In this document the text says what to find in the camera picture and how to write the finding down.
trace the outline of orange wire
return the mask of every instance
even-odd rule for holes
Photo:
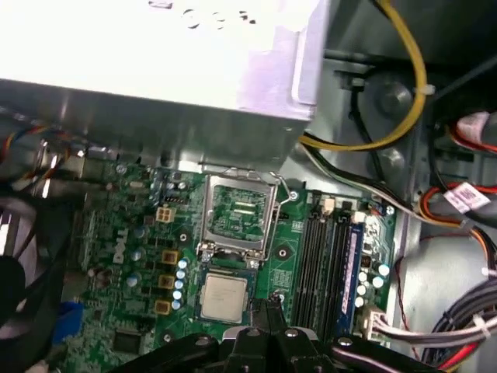
[[[450,189],[453,189],[454,187],[457,187],[459,184],[460,183],[448,183],[447,186]],[[483,193],[497,193],[497,187],[495,187],[495,186],[474,186],[474,188],[476,188],[476,190],[483,192]],[[429,218],[436,220],[436,221],[449,223],[449,224],[452,224],[454,226],[460,225],[461,222],[456,220],[456,219],[434,215],[430,212],[428,202],[435,194],[437,194],[439,192],[440,192],[440,188],[433,187],[433,188],[430,188],[425,194],[423,194],[423,196],[421,197],[423,213],[426,216],[428,216]],[[483,237],[481,237],[481,235],[478,231],[472,229],[470,231],[470,233],[478,241],[478,243],[481,245],[481,247],[483,247],[483,248],[486,247],[485,240],[483,239]],[[487,250],[484,249],[483,251],[485,253],[485,259],[488,260]]]

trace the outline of red wire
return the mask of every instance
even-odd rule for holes
[[[419,241],[422,242],[422,241],[425,241],[427,239],[434,239],[434,238],[437,238],[437,237],[468,237],[468,235],[460,234],[460,233],[459,234],[458,233],[447,233],[447,234],[441,234],[441,235],[428,235],[426,237],[423,237]],[[399,310],[401,312],[402,324],[404,325],[404,329],[405,330],[410,331],[409,324],[407,322],[407,316],[406,316],[405,310],[404,310],[404,302],[402,301],[401,262],[402,262],[403,259],[404,259],[404,257],[401,256],[397,260],[397,262],[395,262],[394,270],[395,270],[395,275],[397,276],[397,282],[398,282],[398,286],[397,286],[397,300],[398,300],[398,308],[399,308]],[[414,354],[416,360],[419,361],[420,358],[419,358],[418,351],[416,351],[416,349],[414,347],[412,347],[411,349],[412,349],[412,353]]]
[[[404,324],[404,329],[410,332],[411,330],[409,329],[409,325],[407,323],[407,316],[405,315],[404,311],[404,302],[402,301],[402,286],[401,286],[401,262],[402,259],[404,259],[403,256],[398,258],[397,262],[395,262],[394,269],[395,269],[395,275],[397,276],[397,300],[398,300],[398,308],[401,311],[401,318],[402,318],[402,324]],[[414,354],[414,357],[416,358],[417,361],[420,361],[420,357],[418,354],[418,351],[414,347],[411,347],[412,353]]]
[[[466,359],[469,355],[471,355],[474,350],[478,348],[478,343],[468,344],[461,348],[453,357],[447,360],[445,363],[439,366],[439,369],[448,369],[453,367],[454,365],[460,363],[464,359]]]
[[[450,129],[450,133],[456,138],[458,142],[460,142],[464,146],[469,146],[470,148],[476,148],[480,150],[489,150],[490,152],[497,152],[497,146],[490,144],[478,144],[476,142],[468,140],[461,132],[459,128],[452,127]]]

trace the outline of cpu socket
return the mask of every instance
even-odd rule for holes
[[[239,223],[226,234],[213,229],[212,223],[217,218],[216,203],[218,202],[217,188],[228,188],[236,190],[239,195],[253,193],[257,204],[246,200],[236,201],[238,204],[232,211],[239,216]],[[266,246],[269,238],[273,209],[276,203],[277,184],[266,183],[263,180],[252,180],[233,176],[209,175],[206,177],[206,190],[203,206],[203,218],[201,227],[200,243],[197,253],[202,253],[202,261],[208,262],[217,252],[236,253],[248,267],[254,268],[259,265],[260,260],[266,257]],[[237,229],[241,231],[246,227],[256,228],[257,233],[247,234],[246,239],[240,239]]]

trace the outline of white connector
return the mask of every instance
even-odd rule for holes
[[[363,310],[360,320],[360,331],[365,340],[379,340],[380,334],[373,331],[375,319],[387,319],[387,314],[374,305],[368,305]]]

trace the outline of green circuit board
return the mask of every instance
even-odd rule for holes
[[[254,297],[278,294],[287,321],[293,321],[295,291],[304,270],[304,230],[315,208],[310,192],[295,190],[297,198],[282,205],[274,240],[266,247],[266,260],[259,268],[247,268],[244,261],[229,255],[206,263],[196,251],[205,175],[99,162],[102,172],[95,175],[92,171],[92,178],[105,188],[88,195],[82,227],[75,233],[71,248],[88,273],[88,284],[76,299],[84,305],[82,330],[65,341],[68,356],[62,371],[109,371],[195,332],[221,340],[226,329],[249,322],[248,303]],[[215,208],[208,225],[213,232],[247,241],[262,237],[265,194],[216,186],[213,196]],[[280,187],[276,200],[286,198]],[[384,209],[373,200],[356,202],[357,206],[368,206],[368,211]],[[165,209],[160,218],[159,208]],[[394,215],[381,218],[381,239],[374,244],[379,248],[376,252],[384,251],[378,255],[388,264],[393,253],[394,219]],[[209,281],[213,285],[207,290]],[[233,298],[239,296],[243,301],[242,318],[223,314],[216,320],[209,310],[216,304],[206,304],[223,296],[220,291],[213,295],[216,287],[232,285],[240,289]],[[355,276],[350,287],[356,286]],[[387,291],[388,283],[370,293],[370,301],[386,307]]]

